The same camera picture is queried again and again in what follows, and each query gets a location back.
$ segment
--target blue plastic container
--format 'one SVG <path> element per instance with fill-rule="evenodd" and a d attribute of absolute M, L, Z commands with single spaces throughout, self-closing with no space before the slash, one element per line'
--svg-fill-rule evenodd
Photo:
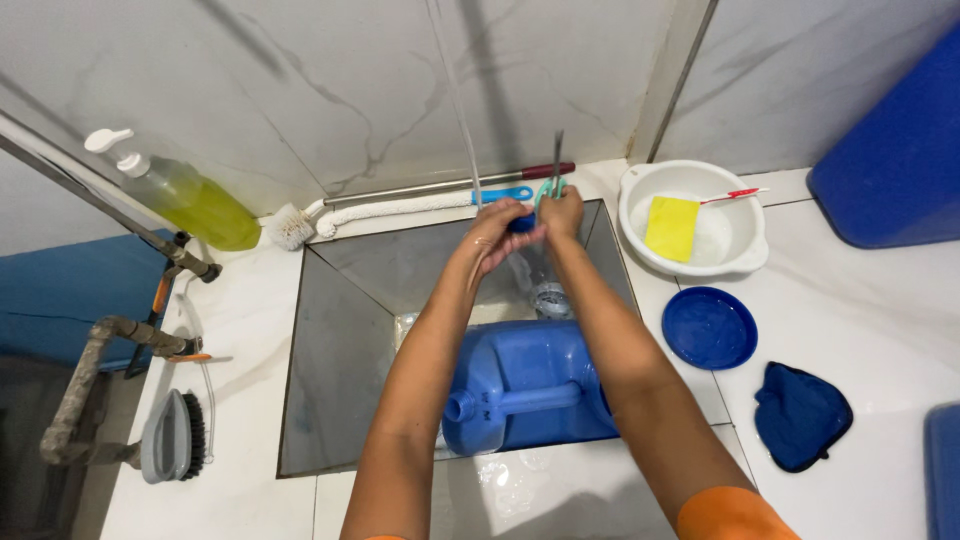
<path fill-rule="evenodd" d="M 683 361 L 701 369 L 731 369 L 756 350 L 754 316 L 732 294 L 690 287 L 663 309 L 663 337 Z"/>
<path fill-rule="evenodd" d="M 576 321 L 469 328 L 443 427 L 459 455 L 618 435 Z"/>
<path fill-rule="evenodd" d="M 960 538 L 960 404 L 926 414 L 924 465 L 927 538 Z"/>
<path fill-rule="evenodd" d="M 960 238 L 960 27 L 810 174 L 833 228 L 856 247 Z"/>

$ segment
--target clear plastic bottle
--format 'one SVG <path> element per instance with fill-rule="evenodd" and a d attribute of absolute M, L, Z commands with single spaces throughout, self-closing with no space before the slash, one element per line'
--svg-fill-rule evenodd
<path fill-rule="evenodd" d="M 130 130 L 100 130 L 87 139 L 85 147 L 101 153 L 132 135 Z M 118 161 L 117 168 L 129 177 L 125 192 L 211 247 L 243 251 L 256 246 L 260 226 L 250 211 L 189 163 L 148 160 L 134 152 Z"/>
<path fill-rule="evenodd" d="M 526 233 L 533 228 L 536 216 L 519 218 L 510 224 L 510 231 Z M 573 318 L 573 306 L 560 285 L 560 279 L 546 254 L 543 243 L 530 244 L 507 256 L 520 292 L 530 299 L 538 319 L 565 321 Z"/>

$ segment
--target stainless steel sink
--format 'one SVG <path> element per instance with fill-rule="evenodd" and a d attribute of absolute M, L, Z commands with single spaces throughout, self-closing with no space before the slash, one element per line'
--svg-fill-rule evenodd
<path fill-rule="evenodd" d="M 423 308 L 469 226 L 443 223 L 303 250 L 279 477 L 356 467 L 402 333 L 397 317 Z M 585 203 L 579 237 L 607 282 L 636 309 L 602 201 Z M 471 323 L 535 316 L 514 271 L 501 264 L 480 286 Z"/>

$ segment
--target blue bottle cap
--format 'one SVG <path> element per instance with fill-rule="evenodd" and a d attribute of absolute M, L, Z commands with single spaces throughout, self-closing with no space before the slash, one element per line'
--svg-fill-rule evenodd
<path fill-rule="evenodd" d="M 537 226 L 537 214 L 530 212 L 530 215 L 518 217 L 507 225 L 507 231 L 511 233 L 529 233 Z"/>
<path fill-rule="evenodd" d="M 730 369 L 756 350 L 756 322 L 733 295 L 713 287 L 690 287 L 663 309 L 663 337 L 685 362 L 702 369 Z"/>

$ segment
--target white plastic basin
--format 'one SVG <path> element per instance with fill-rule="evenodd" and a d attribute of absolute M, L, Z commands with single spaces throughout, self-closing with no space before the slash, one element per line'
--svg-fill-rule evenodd
<path fill-rule="evenodd" d="M 732 172 L 701 161 L 635 165 L 620 177 L 620 226 L 643 262 L 671 276 L 754 272 L 770 255 L 763 207 L 756 197 L 702 205 L 689 262 L 663 258 L 643 243 L 655 195 L 700 201 L 747 187 Z"/>

